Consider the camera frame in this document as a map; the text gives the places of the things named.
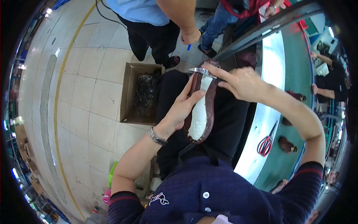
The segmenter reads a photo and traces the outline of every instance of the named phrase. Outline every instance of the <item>black pants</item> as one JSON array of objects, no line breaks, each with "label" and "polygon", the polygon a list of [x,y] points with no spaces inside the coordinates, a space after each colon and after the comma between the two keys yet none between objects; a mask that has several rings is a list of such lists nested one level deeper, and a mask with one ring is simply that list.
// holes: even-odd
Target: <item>black pants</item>
[{"label": "black pants", "polygon": [[138,60],[145,58],[149,45],[156,64],[166,68],[171,66],[168,55],[175,50],[180,33],[180,28],[173,21],[157,27],[150,23],[128,21],[118,14],[117,16],[127,26],[129,44]]},{"label": "black pants", "polygon": [[[155,93],[157,124],[165,117],[188,80],[186,74],[177,70],[162,75]],[[206,155],[203,147],[205,145],[214,150],[214,155],[218,159],[231,164],[244,128],[248,105],[248,102],[237,100],[231,92],[218,87],[214,100],[213,129],[201,145],[196,145],[183,156],[183,160]],[[158,151],[157,163],[162,179],[178,165],[178,153],[189,143],[184,129],[181,129],[176,131],[168,139],[168,144]]]}]

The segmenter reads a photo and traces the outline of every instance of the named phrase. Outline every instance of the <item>navy blue shirt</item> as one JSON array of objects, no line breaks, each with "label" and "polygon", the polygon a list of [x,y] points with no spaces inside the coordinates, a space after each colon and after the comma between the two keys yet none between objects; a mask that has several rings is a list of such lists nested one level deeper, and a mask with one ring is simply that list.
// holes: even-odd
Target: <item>navy blue shirt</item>
[{"label": "navy blue shirt", "polygon": [[157,188],[146,209],[132,192],[112,195],[111,224],[197,223],[204,216],[223,214],[232,223],[304,223],[317,201],[323,167],[308,162],[273,195],[255,188],[231,166],[213,166],[205,156],[179,165]]}]

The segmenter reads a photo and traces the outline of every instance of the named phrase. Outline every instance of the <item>shirt button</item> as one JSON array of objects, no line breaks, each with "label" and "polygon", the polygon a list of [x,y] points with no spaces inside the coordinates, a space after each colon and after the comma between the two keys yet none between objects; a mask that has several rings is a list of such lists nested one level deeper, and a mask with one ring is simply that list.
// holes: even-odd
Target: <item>shirt button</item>
[{"label": "shirt button", "polygon": [[208,198],[209,195],[210,195],[209,192],[205,191],[205,192],[203,193],[203,198]]}]

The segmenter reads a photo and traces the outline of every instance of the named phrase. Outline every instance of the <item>brown leather shoe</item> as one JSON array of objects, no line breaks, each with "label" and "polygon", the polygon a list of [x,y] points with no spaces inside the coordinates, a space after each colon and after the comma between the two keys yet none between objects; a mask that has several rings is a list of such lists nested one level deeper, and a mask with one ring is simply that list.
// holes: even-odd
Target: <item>brown leather shoe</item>
[{"label": "brown leather shoe", "polygon": [[293,91],[286,91],[286,93],[290,94],[291,96],[293,96],[295,99],[303,102],[307,100],[307,97],[301,93],[295,93]]},{"label": "brown leather shoe", "polygon": [[282,118],[282,123],[283,123],[285,126],[292,126],[291,122],[289,122],[289,120],[287,120],[285,117]]},{"label": "brown leather shoe", "polygon": [[279,145],[285,153],[297,152],[297,146],[289,142],[286,137],[279,137]]}]

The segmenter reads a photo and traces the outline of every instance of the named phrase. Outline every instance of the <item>metal rail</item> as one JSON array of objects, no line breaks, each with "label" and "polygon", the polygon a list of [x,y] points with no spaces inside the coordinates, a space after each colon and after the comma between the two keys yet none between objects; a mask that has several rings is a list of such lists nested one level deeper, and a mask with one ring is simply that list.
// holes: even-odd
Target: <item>metal rail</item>
[{"label": "metal rail", "polygon": [[302,19],[322,13],[322,10],[317,2],[312,0],[300,1],[285,10],[270,17],[268,20],[258,25],[251,31],[247,32],[227,48],[220,51],[213,59],[216,61],[223,60],[232,56],[236,52],[239,52],[259,41],[263,38],[280,31],[282,28],[289,26],[292,23],[298,22]]}]

